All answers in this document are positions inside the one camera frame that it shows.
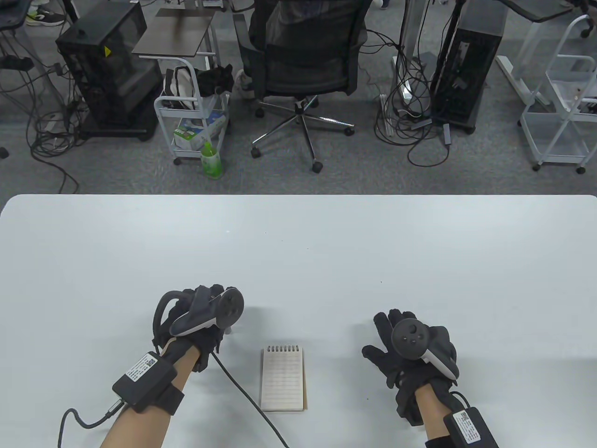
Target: black computer case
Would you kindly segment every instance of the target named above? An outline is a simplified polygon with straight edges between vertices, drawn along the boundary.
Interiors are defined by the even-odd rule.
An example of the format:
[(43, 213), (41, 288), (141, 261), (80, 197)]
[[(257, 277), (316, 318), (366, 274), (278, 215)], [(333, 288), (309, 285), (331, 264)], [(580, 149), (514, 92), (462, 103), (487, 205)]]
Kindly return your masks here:
[(433, 115), (474, 131), (485, 78), (496, 56), (507, 8), (495, 0), (468, 0), (435, 91)]
[[(151, 115), (162, 74), (156, 60), (132, 54), (146, 29), (140, 3), (100, 1), (56, 40), (98, 128), (130, 128)], [(152, 121), (155, 128), (154, 113)]]

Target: gray carpet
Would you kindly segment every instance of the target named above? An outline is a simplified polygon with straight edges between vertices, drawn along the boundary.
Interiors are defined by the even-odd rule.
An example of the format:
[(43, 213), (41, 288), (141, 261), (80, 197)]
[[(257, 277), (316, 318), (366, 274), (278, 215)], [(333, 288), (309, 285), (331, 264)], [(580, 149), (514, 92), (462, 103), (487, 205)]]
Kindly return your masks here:
[[(237, 0), (237, 7), (248, 0)], [(77, 2), (85, 13), (93, 2)], [(144, 8), (151, 20), (161, 0)], [(392, 0), (387, 11), (373, 9), (367, 26), (398, 39), (404, 0)], [(441, 30), (447, 21), (453, 2), (443, 6), (431, 5), (421, 39), (421, 51), (435, 51), (439, 47)], [(539, 79), (543, 66), (567, 23), (566, 16), (550, 23), (536, 63), (528, 77), (531, 85)], [(529, 23), (510, 13), (500, 54), (513, 56), (520, 47)], [(236, 36), (230, 12), (219, 14), (216, 29), (224, 63), (240, 67)], [(45, 63), (60, 61), (54, 40), (57, 29), (28, 27)], [(595, 38), (578, 39), (582, 48), (594, 47)], [(384, 91), (391, 81), (392, 51), (384, 49), (373, 56), (361, 56), (361, 66)], [(354, 122), (353, 137), (342, 133), (312, 131), (312, 139), (324, 170), (316, 175), (310, 170), (310, 158), (303, 136), (297, 127), (289, 127), (261, 145), (263, 157), (253, 160), (250, 140), (280, 119), (266, 114), (254, 118), (255, 104), (242, 101), (235, 92), (231, 102), (232, 132), (224, 143), (223, 159), (226, 173), (220, 180), (208, 180), (201, 166), (189, 162), (172, 164), (161, 133), (153, 140), (141, 143), (136, 139), (91, 139), (54, 161), (64, 167), (81, 183), (83, 194), (594, 194), (597, 170), (594, 163), (587, 173), (579, 176), (572, 166), (545, 166), (540, 172), (531, 171), (528, 146), (516, 121), (523, 104), (494, 63), (487, 78), (477, 131), (467, 136), (455, 131), (449, 160), (436, 168), (417, 168), (406, 160), (406, 152), (379, 142), (373, 135), (377, 90), (367, 85), (361, 72), (359, 88), (350, 97), (330, 94), (321, 97), (318, 112), (344, 121)], [(57, 85), (66, 86), (61, 79)], [(20, 78), (13, 73), (0, 73), (4, 89), (16, 87)], [(16, 97), (27, 101), (24, 90)], [(24, 193), (56, 193), (61, 175), (53, 168), (35, 162), (29, 156), (24, 139), (27, 117), (17, 113), (0, 98), (0, 144), (11, 156), (0, 161), (0, 209), (14, 195)], [(419, 145), (413, 158), (432, 162), (443, 157), (439, 140)]]

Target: black glove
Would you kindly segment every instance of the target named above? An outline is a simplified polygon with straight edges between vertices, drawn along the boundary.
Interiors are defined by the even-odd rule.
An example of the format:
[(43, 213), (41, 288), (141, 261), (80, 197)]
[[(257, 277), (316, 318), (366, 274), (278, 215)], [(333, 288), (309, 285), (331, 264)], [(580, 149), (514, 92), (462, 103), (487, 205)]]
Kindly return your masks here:
[[(438, 400), (446, 405), (453, 412), (464, 409), (461, 402), (450, 394), (450, 388), (454, 384), (432, 364), (426, 364), (422, 360), (407, 360), (400, 356), (392, 345), (392, 330), (401, 320), (406, 318), (416, 318), (410, 311), (400, 312), (397, 309), (391, 309), (388, 315), (378, 313), (373, 321), (377, 327), (377, 333), (381, 342), (387, 349), (387, 353), (367, 345), (363, 347), (362, 353), (365, 358), (370, 360), (386, 376), (386, 384), (392, 389), (398, 387), (396, 394), (397, 412), (402, 418), (405, 418), (412, 426), (423, 424), (421, 413), (418, 409), (415, 391), (426, 384), (431, 384)], [(430, 337), (437, 334), (439, 327), (428, 327)], [(452, 358), (456, 360), (456, 350), (452, 343), (447, 342), (449, 347), (446, 349), (453, 354)]]
[[(170, 313), (168, 313), (168, 318), (159, 326), (156, 338), (153, 341), (155, 345), (159, 345), (161, 348), (164, 348), (166, 343), (172, 338), (172, 335), (170, 334), (172, 323), (189, 311), (190, 304), (192, 303), (195, 294), (205, 294), (210, 297), (216, 297), (224, 292), (224, 287), (218, 284), (213, 285), (211, 288), (201, 285), (195, 290), (185, 289), (184, 291), (177, 292), (178, 300), (170, 310)], [(210, 353), (214, 350), (216, 353), (220, 352), (220, 342), (222, 342), (223, 338), (224, 330), (218, 328), (216, 325), (212, 325), (209, 328), (200, 329), (189, 335), (179, 336), (177, 339), (187, 339), (199, 349), (201, 355), (199, 356), (199, 360), (195, 364), (193, 371), (201, 372), (207, 367)]]

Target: lined paper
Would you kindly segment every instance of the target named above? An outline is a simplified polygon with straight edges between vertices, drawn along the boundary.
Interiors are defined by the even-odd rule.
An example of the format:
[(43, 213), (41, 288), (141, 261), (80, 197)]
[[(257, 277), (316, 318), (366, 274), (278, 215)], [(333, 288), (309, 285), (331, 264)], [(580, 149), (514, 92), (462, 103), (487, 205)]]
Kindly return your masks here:
[(304, 410), (303, 348), (269, 345), (263, 350), (261, 409)]

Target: sneaker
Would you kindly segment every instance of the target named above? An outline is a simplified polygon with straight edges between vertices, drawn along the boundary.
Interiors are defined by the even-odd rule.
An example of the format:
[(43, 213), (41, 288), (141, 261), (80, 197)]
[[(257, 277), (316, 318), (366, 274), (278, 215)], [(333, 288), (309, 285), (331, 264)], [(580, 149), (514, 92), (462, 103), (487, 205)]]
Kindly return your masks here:
[(244, 100), (254, 100), (255, 91), (253, 90), (253, 80), (250, 76), (245, 74), (243, 69), (238, 70), (238, 73), (234, 77), (234, 85), (238, 88), (238, 93)]
[(27, 25), (31, 26), (60, 26), (64, 23), (64, 15), (55, 13), (43, 6), (39, 6), (37, 11), (27, 14)]

